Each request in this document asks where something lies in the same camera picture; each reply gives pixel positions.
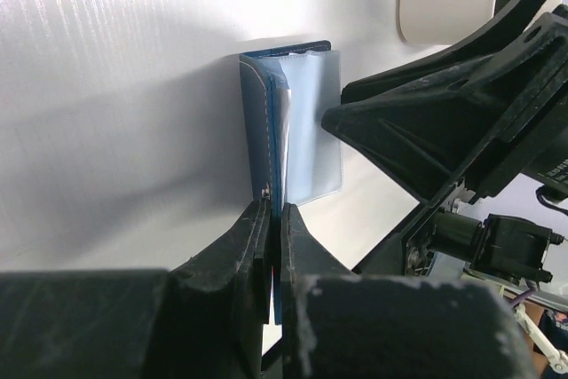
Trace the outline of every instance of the blue wallet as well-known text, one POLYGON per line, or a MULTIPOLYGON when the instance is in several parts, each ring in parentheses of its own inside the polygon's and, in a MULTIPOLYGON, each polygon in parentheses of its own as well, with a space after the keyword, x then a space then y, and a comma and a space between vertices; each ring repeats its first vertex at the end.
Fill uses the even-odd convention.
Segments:
POLYGON ((341 145, 321 117, 341 104, 340 56, 328 41, 242 53, 242 104, 253 197, 304 204, 337 192, 341 145))

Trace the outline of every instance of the black plastic part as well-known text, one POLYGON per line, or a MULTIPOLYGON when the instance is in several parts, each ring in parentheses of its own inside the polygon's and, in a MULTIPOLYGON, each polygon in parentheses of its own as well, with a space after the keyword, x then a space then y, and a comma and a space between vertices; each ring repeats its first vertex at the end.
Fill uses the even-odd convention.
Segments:
POLYGON ((281 217, 280 243, 282 265, 280 273, 282 301, 283 374, 286 378, 301 377, 299 357, 301 336, 294 286, 299 277, 307 274, 342 274, 356 277, 333 257, 307 230, 298 207, 285 204, 281 217))
POLYGON ((428 235, 424 227, 438 206, 416 206, 353 268, 356 274, 404 275, 408 246, 418 247, 428 235))
POLYGON ((342 104, 372 98, 455 64, 502 50, 523 33, 545 1, 511 0, 478 31, 449 48, 379 75, 349 83, 343 89, 342 104))
POLYGON ((327 110, 322 126, 420 203, 439 205, 463 179, 477 198, 494 196, 568 127, 567 63, 568 21, 545 13, 491 55, 384 93, 383 82, 414 78, 416 67, 353 83, 343 92, 366 99, 327 110))
POLYGON ((436 213, 431 221, 430 249, 471 262, 476 254, 481 222, 454 213, 436 213))
POLYGON ((547 200, 552 201, 553 203, 559 203, 568 198, 568 194, 549 186, 542 187, 541 194, 543 197, 545 197, 547 200))
POLYGON ((556 8, 554 8, 554 11, 552 11, 552 13, 566 19, 568 18, 568 6, 566 6, 565 4, 560 4, 556 8))
POLYGON ((282 378, 282 339, 263 355, 261 370, 263 379, 282 378))
POLYGON ((299 371, 287 379, 536 377, 510 308, 485 286, 308 275, 294 294, 299 371))
MULTIPOLYGON (((562 113, 566 114, 566 108, 562 108, 562 113)), ((523 173, 547 186, 552 197, 547 199, 561 201, 568 197, 568 130, 554 138, 523 173)))
POLYGON ((520 217, 490 215, 481 224, 455 213, 437 213, 430 220, 428 247, 469 262, 469 268, 504 280, 550 282, 542 270, 549 243, 558 234, 520 217))
POLYGON ((259 378, 270 206, 174 272, 1 274, 0 376, 259 378))
POLYGON ((470 268, 519 282, 524 278, 548 283, 552 274, 542 270, 552 230, 518 217, 489 215, 484 223, 470 268))

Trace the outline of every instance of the white stitching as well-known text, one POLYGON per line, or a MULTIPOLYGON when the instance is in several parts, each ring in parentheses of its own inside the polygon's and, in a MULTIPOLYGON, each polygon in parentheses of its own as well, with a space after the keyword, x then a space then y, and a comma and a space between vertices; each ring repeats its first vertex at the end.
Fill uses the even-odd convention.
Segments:
POLYGON ((300 52, 300 51, 311 51, 311 50, 316 49, 316 48, 327 48, 327 45, 326 44, 318 44, 316 46, 309 46, 307 48, 292 49, 290 51, 284 51, 284 52, 278 52, 278 53, 268 53, 268 54, 262 55, 260 57, 250 57, 250 58, 266 58, 266 57, 278 58, 279 56, 285 55, 287 53, 300 52))
POLYGON ((244 64, 245 66, 249 67, 258 77, 258 81, 260 84, 263 85, 264 88, 264 118, 266 120, 266 145, 268 145, 268 171, 269 171, 269 179, 270 179, 270 190, 274 187, 272 183, 272 153, 270 150, 270 131, 269 131, 269 122, 268 122, 268 90, 266 89, 266 85, 263 82, 263 79, 258 75, 258 72, 254 67, 252 67, 249 63, 239 60, 240 64, 244 64))

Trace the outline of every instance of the cable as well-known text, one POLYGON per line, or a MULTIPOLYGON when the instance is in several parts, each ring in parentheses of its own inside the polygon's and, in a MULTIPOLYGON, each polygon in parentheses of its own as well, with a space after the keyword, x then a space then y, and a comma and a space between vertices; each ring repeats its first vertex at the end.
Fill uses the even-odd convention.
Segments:
POLYGON ((528 297, 534 295, 535 293, 536 293, 536 288, 529 288, 520 295, 515 296, 513 299, 511 299, 509 303, 511 306, 517 306, 521 302, 524 302, 528 297))
POLYGON ((560 213, 562 213, 562 214, 564 214, 568 217, 568 209, 559 208, 558 206, 555 206, 550 201, 548 201, 547 199, 544 198, 543 193, 544 193, 545 189, 546 189, 546 187, 542 186, 542 187, 540 187, 536 190, 536 192, 535 192, 536 200, 545 208, 555 210, 556 212, 560 212, 560 213))

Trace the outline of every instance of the white backdrop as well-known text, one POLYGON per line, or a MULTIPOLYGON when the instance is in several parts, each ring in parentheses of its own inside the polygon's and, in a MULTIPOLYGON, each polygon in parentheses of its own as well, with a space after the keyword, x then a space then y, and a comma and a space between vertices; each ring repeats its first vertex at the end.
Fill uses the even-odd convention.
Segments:
MULTIPOLYGON (((396 0, 0 0, 0 269, 198 253, 251 198, 234 54, 320 38, 343 84, 436 49, 401 43, 396 0)), ((344 155, 302 213, 353 267, 415 201, 344 155)))

